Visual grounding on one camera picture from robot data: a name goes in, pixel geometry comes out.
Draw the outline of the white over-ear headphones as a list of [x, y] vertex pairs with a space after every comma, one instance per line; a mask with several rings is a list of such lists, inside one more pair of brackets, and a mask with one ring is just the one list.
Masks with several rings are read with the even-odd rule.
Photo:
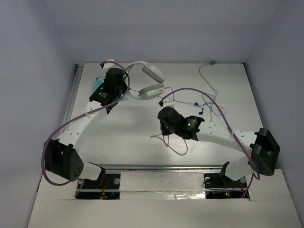
[[128, 97], [135, 100], [151, 100], [164, 92], [165, 75], [154, 64], [145, 61], [131, 62], [126, 66], [133, 82]]

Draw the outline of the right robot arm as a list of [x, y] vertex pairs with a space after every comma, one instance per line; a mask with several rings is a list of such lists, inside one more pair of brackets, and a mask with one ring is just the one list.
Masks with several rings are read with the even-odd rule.
[[209, 142], [228, 147], [244, 156], [224, 163], [219, 181], [229, 187], [238, 179], [251, 174], [272, 176], [275, 173], [280, 146], [268, 129], [257, 132], [233, 130], [206, 122], [197, 116], [183, 117], [172, 107], [165, 107], [158, 113], [162, 135], [175, 134], [184, 140]]

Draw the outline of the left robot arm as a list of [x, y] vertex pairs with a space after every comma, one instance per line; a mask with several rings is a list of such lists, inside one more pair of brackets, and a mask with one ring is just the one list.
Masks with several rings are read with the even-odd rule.
[[110, 68], [104, 82], [89, 97], [83, 112], [64, 124], [67, 129], [57, 138], [49, 136], [42, 153], [42, 171], [56, 174], [67, 182], [78, 179], [89, 180], [95, 187], [105, 184], [105, 170], [91, 162], [83, 162], [80, 149], [85, 138], [126, 95], [130, 84], [125, 81], [128, 74], [124, 69]]

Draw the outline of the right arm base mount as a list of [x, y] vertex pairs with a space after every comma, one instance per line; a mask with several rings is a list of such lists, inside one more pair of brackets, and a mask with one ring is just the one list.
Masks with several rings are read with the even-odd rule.
[[249, 199], [245, 176], [232, 180], [226, 174], [229, 162], [224, 163], [218, 173], [205, 173], [202, 186], [205, 188], [206, 199]]

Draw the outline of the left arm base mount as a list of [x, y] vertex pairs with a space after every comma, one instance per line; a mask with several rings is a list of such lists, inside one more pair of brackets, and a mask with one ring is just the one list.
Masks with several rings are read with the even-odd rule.
[[120, 178], [119, 172], [107, 172], [102, 168], [97, 180], [79, 180], [75, 198], [78, 200], [119, 200]]

